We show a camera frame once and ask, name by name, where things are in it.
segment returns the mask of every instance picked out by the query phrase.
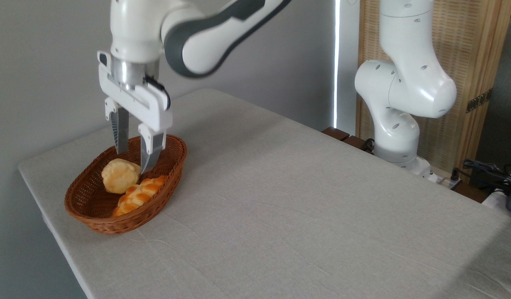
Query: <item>wooden panel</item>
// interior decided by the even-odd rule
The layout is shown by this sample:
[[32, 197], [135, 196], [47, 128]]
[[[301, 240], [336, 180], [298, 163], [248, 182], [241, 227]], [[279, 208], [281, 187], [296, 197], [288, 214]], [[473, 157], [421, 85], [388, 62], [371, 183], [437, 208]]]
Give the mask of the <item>wooden panel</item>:
[[[379, 44], [379, 0], [361, 2], [359, 63], [389, 59]], [[441, 66], [457, 85], [457, 100], [442, 118], [416, 117], [420, 125], [418, 155], [450, 172], [465, 157], [474, 157], [487, 105], [470, 113], [470, 100], [493, 86], [506, 36], [511, 0], [436, 0], [433, 45]], [[373, 138], [367, 105], [358, 97], [357, 135]]]

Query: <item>braided bread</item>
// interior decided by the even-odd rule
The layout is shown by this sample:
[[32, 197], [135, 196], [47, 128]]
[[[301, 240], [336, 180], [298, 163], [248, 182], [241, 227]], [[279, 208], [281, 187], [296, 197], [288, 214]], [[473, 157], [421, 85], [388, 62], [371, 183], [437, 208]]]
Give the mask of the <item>braided bread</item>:
[[140, 185], [133, 185], [122, 195], [112, 217], [121, 216], [132, 212], [149, 201], [163, 186], [166, 176], [160, 176], [155, 179], [144, 179]]

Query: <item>round bun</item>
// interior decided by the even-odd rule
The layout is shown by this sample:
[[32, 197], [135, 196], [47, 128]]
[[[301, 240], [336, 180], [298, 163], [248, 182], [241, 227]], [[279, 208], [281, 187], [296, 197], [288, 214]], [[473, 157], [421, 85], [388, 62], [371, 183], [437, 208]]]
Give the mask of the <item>round bun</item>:
[[141, 167], [125, 159], [114, 159], [102, 170], [102, 181], [108, 192], [124, 194], [126, 189], [137, 184]]

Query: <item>table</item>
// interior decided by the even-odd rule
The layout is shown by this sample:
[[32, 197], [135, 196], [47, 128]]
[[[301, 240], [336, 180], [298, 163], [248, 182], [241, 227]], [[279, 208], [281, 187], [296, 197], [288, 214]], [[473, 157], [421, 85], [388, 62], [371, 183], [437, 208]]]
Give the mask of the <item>table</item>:
[[89, 298], [511, 298], [511, 218], [219, 91], [172, 108], [183, 177], [134, 231], [64, 209], [109, 127], [20, 164]]

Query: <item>wooden block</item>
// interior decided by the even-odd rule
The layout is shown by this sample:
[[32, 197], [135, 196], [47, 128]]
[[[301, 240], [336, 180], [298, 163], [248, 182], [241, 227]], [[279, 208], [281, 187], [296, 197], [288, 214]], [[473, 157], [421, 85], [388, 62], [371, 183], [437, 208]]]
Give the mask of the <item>wooden block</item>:
[[360, 138], [358, 138], [356, 136], [350, 136], [349, 138], [344, 140], [344, 143], [347, 143], [347, 144], [349, 144], [351, 146], [354, 146], [354, 147], [358, 148], [361, 151], [364, 151], [365, 149], [367, 149], [366, 141], [362, 140], [362, 139], [360, 139]]
[[323, 130], [322, 133], [331, 136], [333, 138], [336, 138], [340, 141], [344, 141], [347, 139], [350, 135], [347, 134], [344, 131], [341, 131], [339, 129], [335, 129], [334, 127], [328, 127], [327, 129]]
[[455, 192], [464, 195], [469, 199], [473, 199], [478, 203], [482, 203], [488, 197], [487, 193], [484, 191], [465, 184], [458, 185], [458, 187], [455, 188]]

